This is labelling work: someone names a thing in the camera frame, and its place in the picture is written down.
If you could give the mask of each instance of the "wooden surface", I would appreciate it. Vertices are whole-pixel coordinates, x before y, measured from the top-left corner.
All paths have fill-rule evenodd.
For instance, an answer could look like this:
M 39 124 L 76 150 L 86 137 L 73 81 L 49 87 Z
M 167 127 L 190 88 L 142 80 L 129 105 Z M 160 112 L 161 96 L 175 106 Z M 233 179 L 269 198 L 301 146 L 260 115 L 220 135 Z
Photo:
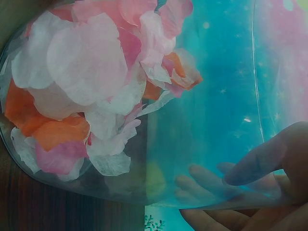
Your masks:
M 52 0 L 0 0 L 0 50 Z M 144 207 L 108 202 L 41 184 L 0 142 L 0 231 L 142 231 Z

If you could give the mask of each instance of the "finger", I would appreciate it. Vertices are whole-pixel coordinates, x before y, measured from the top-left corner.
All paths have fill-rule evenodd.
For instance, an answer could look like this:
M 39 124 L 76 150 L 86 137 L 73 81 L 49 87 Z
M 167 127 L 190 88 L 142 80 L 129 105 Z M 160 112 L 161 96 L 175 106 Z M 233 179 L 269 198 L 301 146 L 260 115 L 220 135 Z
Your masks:
M 227 174 L 234 166 L 234 163 L 222 162 L 217 165 L 217 169 L 221 173 Z M 279 185 L 272 173 L 250 184 L 247 184 L 246 186 L 260 193 L 267 193 L 273 196 L 280 195 Z
M 237 187 L 223 183 L 221 178 L 202 166 L 191 166 L 189 168 L 189 173 L 201 187 L 207 189 L 216 196 L 228 199 L 242 192 L 242 190 Z
M 176 178 L 175 184 L 194 198 L 197 198 L 199 201 L 212 201 L 215 198 L 212 193 L 201 187 L 190 177 L 179 176 Z
M 211 218 L 232 231 L 241 231 L 249 217 L 233 210 L 207 210 Z
M 308 122 L 291 125 L 253 149 L 226 176 L 231 185 L 245 185 L 283 168 L 297 196 L 308 198 Z
M 276 223 L 284 219 L 288 214 L 292 213 L 295 209 L 296 207 L 293 206 L 260 209 L 249 219 L 242 231 L 269 230 Z
M 184 209 L 180 210 L 180 213 L 195 231 L 230 231 L 228 228 L 211 218 L 203 210 Z
M 274 225 L 269 231 L 306 231 L 308 227 L 308 204 L 298 208 L 293 213 Z
M 199 200 L 197 200 L 195 197 L 193 197 L 188 192 L 181 190 L 181 189 L 175 190 L 175 197 L 181 204 L 186 205 L 186 206 L 199 206 L 200 205 Z

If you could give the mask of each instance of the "plastic wrap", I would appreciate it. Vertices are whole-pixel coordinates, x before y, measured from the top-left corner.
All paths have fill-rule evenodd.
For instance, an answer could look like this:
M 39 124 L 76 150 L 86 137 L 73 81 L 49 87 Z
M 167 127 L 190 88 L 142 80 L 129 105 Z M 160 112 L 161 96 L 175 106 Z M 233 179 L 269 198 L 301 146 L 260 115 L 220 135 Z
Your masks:
M 288 203 L 277 172 L 241 186 L 223 177 L 307 119 L 307 11 L 303 0 L 57 5 L 1 56 L 4 142 L 34 179 L 85 195 L 177 208 Z

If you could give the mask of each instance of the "pink petal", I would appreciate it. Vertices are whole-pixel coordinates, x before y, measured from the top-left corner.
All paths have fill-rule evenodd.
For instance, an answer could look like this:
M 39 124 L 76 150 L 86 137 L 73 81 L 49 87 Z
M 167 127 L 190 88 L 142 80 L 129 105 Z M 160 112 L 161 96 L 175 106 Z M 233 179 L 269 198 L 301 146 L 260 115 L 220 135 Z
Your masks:
M 36 143 L 35 149 L 38 166 L 44 172 L 54 174 L 69 174 L 77 160 L 88 157 L 86 145 L 82 141 L 61 143 L 48 152 Z
M 116 25 L 105 13 L 53 37 L 48 69 L 75 103 L 90 105 L 116 95 L 123 87 L 128 69 L 118 37 Z
M 176 44 L 175 38 L 168 39 L 164 35 L 161 18 L 148 11 L 140 17 L 141 30 L 141 63 L 154 68 L 161 65 L 164 55 L 170 54 Z
M 168 71 L 169 76 L 172 76 L 172 71 L 175 68 L 175 64 L 172 60 L 167 59 L 166 57 L 163 58 L 162 66 Z
M 126 64 L 130 70 L 135 63 L 137 56 L 141 52 L 141 41 L 137 36 L 123 28 L 119 28 L 118 30 L 120 33 L 119 39 L 125 56 Z
M 76 1 L 72 8 L 74 21 L 85 23 L 89 18 L 103 13 L 92 1 Z
M 115 0 L 100 0 L 100 1 L 76 1 L 73 7 L 73 14 L 76 18 L 86 22 L 90 17 L 101 13 L 106 13 L 116 24 L 127 30 L 131 30 L 134 26 L 126 22 L 118 9 L 118 3 Z
M 166 83 L 166 87 L 168 90 L 170 90 L 174 96 L 176 98 L 180 98 L 184 92 L 184 89 L 175 85 L 175 84 L 169 84 L 169 83 Z
M 66 5 L 59 6 L 57 8 L 53 8 L 49 11 L 52 14 L 61 18 L 62 20 L 67 20 L 67 21 L 72 22 L 73 21 L 72 8 L 73 8 L 73 4 L 66 4 Z
M 154 11 L 157 0 L 118 0 L 122 17 L 132 25 L 140 26 L 140 16 L 147 11 Z
M 191 0 L 167 0 L 166 4 L 159 9 L 167 38 L 171 39 L 181 33 L 185 17 L 192 12 Z

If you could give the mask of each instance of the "artificial rose petal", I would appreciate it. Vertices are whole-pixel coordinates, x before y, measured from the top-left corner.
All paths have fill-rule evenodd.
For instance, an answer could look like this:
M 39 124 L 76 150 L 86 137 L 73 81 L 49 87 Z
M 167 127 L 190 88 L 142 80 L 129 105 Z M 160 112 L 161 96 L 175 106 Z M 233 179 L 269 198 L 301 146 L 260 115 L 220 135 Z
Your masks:
M 175 70 L 173 70 L 171 79 L 174 84 L 177 84 L 181 87 L 183 87 L 185 90 L 192 89 L 195 85 L 201 83 L 203 81 L 199 71 L 192 68 L 188 65 L 183 65 L 186 73 L 186 77 L 182 78 L 180 77 Z
M 123 19 L 118 9 L 118 2 L 115 0 L 87 0 L 76 1 L 74 3 L 73 14 L 79 15 L 79 17 L 83 18 L 83 20 L 88 20 L 90 17 L 96 16 L 101 13 L 106 13 L 116 24 L 117 27 L 121 27 L 127 30 L 131 30 L 134 28 L 133 25 L 129 24 Z
M 62 121 L 51 121 L 38 128 L 33 136 L 45 151 L 50 151 L 61 143 L 84 141 L 90 126 L 83 117 L 68 117 Z
M 16 87 L 13 80 L 8 90 L 4 115 L 20 128 L 26 137 L 32 136 L 44 123 L 53 121 L 37 111 L 31 94 Z
M 73 4 L 65 4 L 65 5 L 50 9 L 49 11 L 52 14 L 61 18 L 62 20 L 67 20 L 67 21 L 72 22 L 73 21 L 72 8 L 73 8 Z
M 164 35 L 161 18 L 153 11 L 148 11 L 140 17 L 141 29 L 141 63 L 148 67 L 161 65 L 164 55 L 170 54 L 176 44 L 176 39 L 168 39 Z
M 140 26 L 140 16 L 147 11 L 154 11 L 157 0 L 118 0 L 119 12 L 132 25 Z
M 120 42 L 125 56 L 128 70 L 130 70 L 136 62 L 138 55 L 141 52 L 140 39 L 123 28 L 119 28 Z
M 106 176 L 117 176 L 129 172 L 130 158 L 123 150 L 128 140 L 137 134 L 136 127 L 140 120 L 133 120 L 124 126 L 122 132 L 109 140 L 102 141 L 92 137 L 92 145 L 87 145 L 87 152 L 93 166 Z
M 37 142 L 35 145 L 37 164 L 47 173 L 67 175 L 77 160 L 87 157 L 86 145 L 82 141 L 60 143 L 49 151 Z
M 144 108 L 139 114 L 138 117 L 155 112 L 165 106 L 170 100 L 174 99 L 174 95 L 172 92 L 166 90 L 164 91 L 159 99 L 155 101 L 154 103 L 148 105 L 146 108 Z
M 181 64 L 181 61 L 180 61 L 180 58 L 179 58 L 179 56 L 178 56 L 176 53 L 171 52 L 169 55 L 166 55 L 166 56 L 164 57 L 164 59 L 167 59 L 167 60 L 170 60 L 170 61 L 173 62 L 173 64 L 174 64 L 173 66 L 174 66 L 175 72 L 176 72 L 180 77 L 182 77 L 182 78 L 186 77 L 186 76 L 185 76 L 185 71 L 184 71 L 184 69 L 183 69 L 183 67 L 182 67 L 182 64 Z
M 100 108 L 85 113 L 91 132 L 100 140 L 107 140 L 116 135 L 116 115 Z
M 89 18 L 103 13 L 92 1 L 76 1 L 72 7 L 74 21 L 85 23 Z
M 53 82 L 46 64 L 47 49 L 57 31 L 72 25 L 49 11 L 33 23 L 29 40 L 12 60 L 12 75 L 19 88 L 43 89 Z
M 155 86 L 150 81 L 147 81 L 145 91 L 144 91 L 144 94 L 143 94 L 143 98 L 149 99 L 149 100 L 158 100 L 161 91 L 162 91 L 161 88 Z
M 55 83 L 45 89 L 29 88 L 28 91 L 34 97 L 34 105 L 38 112 L 48 118 L 61 120 L 73 113 L 90 110 L 90 106 L 81 106 L 73 102 Z
M 73 166 L 73 169 L 67 175 L 58 174 L 58 178 L 64 182 L 76 180 L 79 178 L 80 169 L 82 168 L 84 163 L 84 158 L 80 158 L 76 161 Z
M 174 52 L 180 59 L 185 77 L 179 76 L 177 71 L 173 69 L 171 77 L 172 83 L 184 88 L 185 90 L 190 90 L 195 85 L 202 82 L 203 79 L 200 72 L 195 68 L 195 61 L 191 54 L 184 49 L 176 49 Z
M 158 12 L 165 35 L 172 39 L 181 33 L 185 17 L 193 12 L 193 3 L 191 0 L 167 0 Z
M 168 84 L 166 83 L 166 87 L 170 90 L 176 98 L 180 98 L 185 91 L 182 87 L 176 84 Z
M 130 157 L 124 152 L 116 155 L 100 155 L 93 158 L 92 163 L 103 176 L 116 177 L 129 172 Z
M 17 154 L 20 156 L 21 161 L 23 161 L 25 165 L 31 169 L 33 174 L 38 172 L 40 168 L 36 163 L 35 148 L 31 147 L 26 142 L 27 138 L 21 133 L 21 130 L 18 128 L 13 128 L 11 131 L 11 139 Z
M 149 79 L 171 83 L 171 79 L 167 70 L 164 69 L 160 64 L 156 64 L 154 68 L 144 64 L 142 64 L 142 67 Z
M 128 115 L 135 105 L 139 104 L 144 94 L 146 85 L 146 76 L 144 70 L 137 63 L 133 67 L 132 80 L 128 85 L 125 85 L 119 94 L 114 96 L 111 102 L 98 102 L 98 105 L 109 112 Z
M 128 68 L 118 37 L 116 25 L 105 13 L 53 37 L 48 69 L 72 101 L 91 105 L 121 90 Z
M 127 115 L 124 117 L 125 119 L 125 124 L 128 124 L 130 123 L 131 121 L 133 121 L 134 119 L 136 119 L 137 115 L 142 111 L 142 102 L 140 102 L 139 104 L 137 104 L 133 110 Z

